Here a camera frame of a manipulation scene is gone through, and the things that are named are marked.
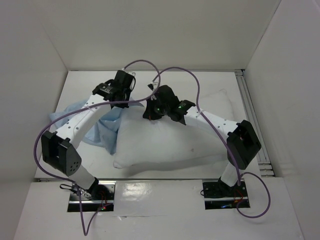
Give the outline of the white pillow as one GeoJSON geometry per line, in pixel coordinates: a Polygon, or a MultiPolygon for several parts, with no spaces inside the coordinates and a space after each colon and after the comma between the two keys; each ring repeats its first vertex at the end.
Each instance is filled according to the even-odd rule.
{"type": "Polygon", "coordinates": [[[174,122],[167,116],[147,120],[143,118],[144,111],[143,106],[131,106],[122,112],[113,161],[115,168],[226,154],[217,135],[174,122]]]}

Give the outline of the light blue pillowcase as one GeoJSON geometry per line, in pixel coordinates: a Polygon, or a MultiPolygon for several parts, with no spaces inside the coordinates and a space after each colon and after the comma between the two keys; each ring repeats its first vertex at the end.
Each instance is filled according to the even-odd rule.
{"type": "MultiPolygon", "coordinates": [[[[58,119],[70,112],[81,109],[85,103],[86,99],[74,102],[68,105],[64,110],[56,111],[49,114],[51,121],[58,119]]],[[[117,136],[119,127],[121,124],[122,111],[124,108],[114,107],[107,114],[102,116],[95,125],[85,134],[82,141],[86,144],[105,148],[105,150],[113,155],[116,152],[117,147],[117,136]]],[[[73,115],[62,118],[61,120],[54,123],[54,126],[58,129],[67,123],[73,115]]]]}

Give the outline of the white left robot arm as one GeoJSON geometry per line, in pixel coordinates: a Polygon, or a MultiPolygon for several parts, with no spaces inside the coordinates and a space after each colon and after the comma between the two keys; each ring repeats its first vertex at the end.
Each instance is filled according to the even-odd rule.
{"type": "Polygon", "coordinates": [[[42,159],[76,183],[88,200],[97,197],[103,187],[96,177],[82,165],[77,152],[80,142],[98,120],[113,109],[127,108],[136,82],[134,72],[118,70],[113,79],[97,85],[91,96],[63,126],[41,136],[42,159]]]}

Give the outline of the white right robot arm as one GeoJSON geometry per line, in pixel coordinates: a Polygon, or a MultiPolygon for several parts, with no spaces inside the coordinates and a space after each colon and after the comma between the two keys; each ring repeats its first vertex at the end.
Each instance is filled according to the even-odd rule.
{"type": "Polygon", "coordinates": [[[228,120],[201,109],[189,100],[179,100],[168,85],[156,88],[150,83],[148,88],[153,94],[146,101],[144,119],[154,121],[167,116],[174,122],[203,130],[222,141],[229,163],[218,179],[218,190],[223,196],[230,196],[236,185],[240,185],[240,171],[246,170],[262,147],[252,124],[247,120],[228,120]]]}

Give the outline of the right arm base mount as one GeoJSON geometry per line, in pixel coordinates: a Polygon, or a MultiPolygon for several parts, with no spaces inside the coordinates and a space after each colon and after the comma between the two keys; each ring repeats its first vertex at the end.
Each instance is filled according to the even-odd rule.
{"type": "Polygon", "coordinates": [[[202,181],[200,195],[204,198],[206,210],[226,210],[239,208],[250,208],[247,186],[244,180],[241,185],[235,184],[234,187],[226,187],[220,184],[217,179],[205,179],[202,181]]]}

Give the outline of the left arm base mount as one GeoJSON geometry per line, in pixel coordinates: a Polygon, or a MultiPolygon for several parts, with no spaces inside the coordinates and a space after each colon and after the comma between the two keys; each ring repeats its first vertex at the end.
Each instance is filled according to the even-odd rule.
{"type": "MultiPolygon", "coordinates": [[[[113,212],[114,211],[114,199],[116,182],[102,180],[100,183],[104,189],[95,194],[92,197],[88,192],[80,188],[81,193],[81,203],[83,212],[96,212],[100,209],[101,212],[113,212]]],[[[75,185],[62,183],[59,185],[61,190],[69,192],[69,200],[67,206],[68,213],[79,213],[80,212],[80,201],[77,195],[77,189],[75,185]]]]}

